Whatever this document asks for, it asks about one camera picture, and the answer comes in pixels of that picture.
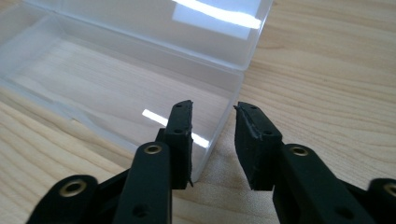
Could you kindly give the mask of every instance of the black plastic bracket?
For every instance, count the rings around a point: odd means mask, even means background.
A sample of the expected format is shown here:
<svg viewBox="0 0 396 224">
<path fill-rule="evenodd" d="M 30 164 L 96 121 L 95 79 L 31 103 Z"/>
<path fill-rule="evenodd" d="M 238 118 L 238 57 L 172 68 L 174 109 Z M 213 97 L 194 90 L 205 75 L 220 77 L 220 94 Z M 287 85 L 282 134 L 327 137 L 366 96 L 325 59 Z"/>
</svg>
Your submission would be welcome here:
<svg viewBox="0 0 396 224">
<path fill-rule="evenodd" d="M 281 223 L 396 223 L 396 180 L 375 179 L 367 191 L 335 177 L 310 148 L 284 145 L 255 105 L 238 103 L 235 149 L 254 190 L 274 189 Z"/>
<path fill-rule="evenodd" d="M 72 175 L 41 199 L 27 223 L 171 223 L 172 189 L 191 182 L 192 101 L 173 106 L 155 142 L 140 146 L 130 169 L 98 184 Z"/>
</svg>

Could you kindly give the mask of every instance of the transparent container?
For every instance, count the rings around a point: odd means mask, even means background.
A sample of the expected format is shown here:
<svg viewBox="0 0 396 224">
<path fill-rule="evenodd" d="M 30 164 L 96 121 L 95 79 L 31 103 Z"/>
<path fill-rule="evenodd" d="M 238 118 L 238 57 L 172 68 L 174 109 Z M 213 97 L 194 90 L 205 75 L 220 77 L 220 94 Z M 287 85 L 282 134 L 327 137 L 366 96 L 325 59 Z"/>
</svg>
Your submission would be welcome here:
<svg viewBox="0 0 396 224">
<path fill-rule="evenodd" d="M 271 4 L 25 0 L 0 14 L 0 86 L 132 152 L 192 100 L 196 181 Z"/>
</svg>

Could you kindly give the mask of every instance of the metal bolt hole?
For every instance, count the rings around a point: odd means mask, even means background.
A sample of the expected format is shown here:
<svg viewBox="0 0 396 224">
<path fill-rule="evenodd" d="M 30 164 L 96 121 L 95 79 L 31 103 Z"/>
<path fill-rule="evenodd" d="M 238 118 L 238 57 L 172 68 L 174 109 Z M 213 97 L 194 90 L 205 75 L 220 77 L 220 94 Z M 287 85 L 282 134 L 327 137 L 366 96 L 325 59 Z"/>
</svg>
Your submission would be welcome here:
<svg viewBox="0 0 396 224">
<path fill-rule="evenodd" d="M 308 155 L 308 151 L 305 148 L 293 147 L 290 150 L 296 156 L 307 156 Z"/>
<path fill-rule="evenodd" d="M 87 188 L 87 183 L 82 179 L 72 180 L 59 190 L 59 194 L 66 198 L 73 197 L 80 194 L 85 188 Z"/>
<path fill-rule="evenodd" d="M 384 189 L 388 194 L 392 195 L 393 197 L 396 197 L 396 184 L 388 183 L 384 185 Z"/>
<path fill-rule="evenodd" d="M 147 154 L 157 154 L 159 153 L 161 150 L 163 150 L 160 146 L 149 146 L 145 148 L 145 152 Z"/>
</svg>

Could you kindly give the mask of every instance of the plastic container lid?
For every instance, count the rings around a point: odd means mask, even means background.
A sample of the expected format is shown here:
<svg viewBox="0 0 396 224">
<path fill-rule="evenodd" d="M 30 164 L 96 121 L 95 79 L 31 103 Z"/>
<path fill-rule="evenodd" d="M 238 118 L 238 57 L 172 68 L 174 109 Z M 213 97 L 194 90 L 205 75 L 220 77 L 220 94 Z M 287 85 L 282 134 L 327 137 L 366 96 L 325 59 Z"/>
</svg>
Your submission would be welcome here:
<svg viewBox="0 0 396 224">
<path fill-rule="evenodd" d="M 25 0 L 233 70 L 248 68 L 272 0 Z"/>
</svg>

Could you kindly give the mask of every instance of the wood grain surface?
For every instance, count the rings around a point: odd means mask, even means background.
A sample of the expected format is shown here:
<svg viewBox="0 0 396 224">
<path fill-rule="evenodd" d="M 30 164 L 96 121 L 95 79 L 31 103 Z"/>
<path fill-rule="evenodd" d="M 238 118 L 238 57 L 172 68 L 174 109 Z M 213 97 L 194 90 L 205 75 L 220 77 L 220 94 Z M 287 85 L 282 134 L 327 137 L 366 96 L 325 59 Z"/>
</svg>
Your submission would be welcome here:
<svg viewBox="0 0 396 224">
<path fill-rule="evenodd" d="M 25 222 L 64 177 L 104 181 L 130 166 L 133 155 L 78 122 L 0 92 L 1 223 Z M 396 178 L 396 3 L 275 0 L 239 100 L 349 183 Z M 251 191 L 236 158 L 234 116 L 194 188 L 174 191 L 174 223 L 278 223 L 272 193 Z"/>
</svg>

